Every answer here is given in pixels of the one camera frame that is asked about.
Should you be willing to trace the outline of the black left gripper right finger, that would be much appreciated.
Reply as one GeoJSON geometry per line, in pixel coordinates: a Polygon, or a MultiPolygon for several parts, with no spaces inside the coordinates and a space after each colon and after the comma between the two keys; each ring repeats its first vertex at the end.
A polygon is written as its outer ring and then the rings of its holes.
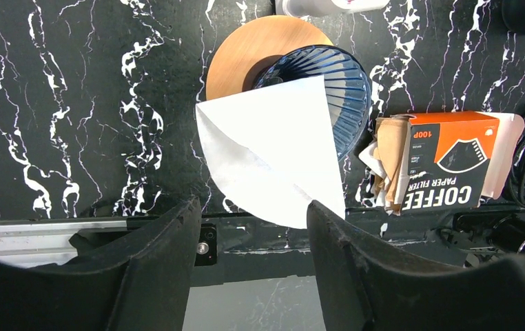
{"type": "Polygon", "coordinates": [[[328,330],[525,330],[525,254],[459,268],[399,249],[318,201],[307,229],[328,330]]]}

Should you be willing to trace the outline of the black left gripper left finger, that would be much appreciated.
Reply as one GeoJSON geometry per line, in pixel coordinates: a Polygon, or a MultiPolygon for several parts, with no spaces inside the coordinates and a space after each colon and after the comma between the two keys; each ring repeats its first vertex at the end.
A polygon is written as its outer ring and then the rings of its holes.
{"type": "Polygon", "coordinates": [[[64,265],[0,263],[0,330],[181,330],[198,198],[64,265]]]}

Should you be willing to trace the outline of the orange coffee filter package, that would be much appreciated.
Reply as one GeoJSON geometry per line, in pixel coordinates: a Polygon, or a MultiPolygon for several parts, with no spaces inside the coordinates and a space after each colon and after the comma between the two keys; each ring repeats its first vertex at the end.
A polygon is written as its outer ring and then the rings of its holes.
{"type": "Polygon", "coordinates": [[[399,114],[377,119],[359,159],[389,214],[476,208],[502,194],[524,128],[518,114],[399,114]]]}

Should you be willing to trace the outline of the white paper coffee filter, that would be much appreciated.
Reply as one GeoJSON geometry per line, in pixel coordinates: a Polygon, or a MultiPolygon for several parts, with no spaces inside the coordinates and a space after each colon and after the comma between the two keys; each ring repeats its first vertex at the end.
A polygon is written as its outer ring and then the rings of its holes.
{"type": "Polygon", "coordinates": [[[205,101],[195,113],[211,178],[239,208],[297,229],[312,201],[345,216],[323,77],[205,101]]]}

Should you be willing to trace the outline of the blue glass dripper cone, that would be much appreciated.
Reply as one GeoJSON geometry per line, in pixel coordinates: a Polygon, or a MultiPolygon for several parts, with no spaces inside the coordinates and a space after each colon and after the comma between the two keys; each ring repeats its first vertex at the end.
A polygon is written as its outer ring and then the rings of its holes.
{"type": "Polygon", "coordinates": [[[335,46],[295,49],[260,71],[252,88],[323,76],[338,159],[354,150],[369,122],[371,82],[359,61],[335,46]]]}

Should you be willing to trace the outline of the wooden ring dripper holder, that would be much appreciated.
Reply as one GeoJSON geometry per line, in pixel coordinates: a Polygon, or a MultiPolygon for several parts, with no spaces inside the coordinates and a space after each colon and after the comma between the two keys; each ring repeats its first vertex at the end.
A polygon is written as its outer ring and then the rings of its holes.
{"type": "Polygon", "coordinates": [[[235,29],[218,47],[209,65],[206,100],[252,89],[256,77],[298,48],[333,43],[319,28],[295,17],[271,15],[235,29]]]}

